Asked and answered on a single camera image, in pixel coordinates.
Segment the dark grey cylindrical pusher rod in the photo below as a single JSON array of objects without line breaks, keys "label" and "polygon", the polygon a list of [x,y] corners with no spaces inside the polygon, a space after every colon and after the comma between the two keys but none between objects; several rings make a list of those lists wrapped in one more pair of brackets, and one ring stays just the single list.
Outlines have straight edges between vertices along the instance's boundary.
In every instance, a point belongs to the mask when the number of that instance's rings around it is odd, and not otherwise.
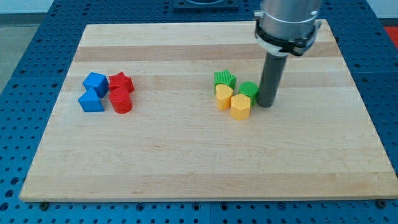
[{"label": "dark grey cylindrical pusher rod", "polygon": [[266,54],[257,94],[259,106],[269,108],[274,104],[286,61],[287,55],[280,57],[270,53]]}]

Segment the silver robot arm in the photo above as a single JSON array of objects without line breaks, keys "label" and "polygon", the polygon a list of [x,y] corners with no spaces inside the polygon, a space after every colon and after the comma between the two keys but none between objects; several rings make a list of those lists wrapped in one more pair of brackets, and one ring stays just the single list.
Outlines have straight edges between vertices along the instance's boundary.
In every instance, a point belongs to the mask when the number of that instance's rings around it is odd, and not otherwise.
[{"label": "silver robot arm", "polygon": [[317,21],[321,0],[263,0],[254,12],[254,35],[266,57],[257,104],[274,104],[289,55],[302,56],[315,42],[322,24]]}]

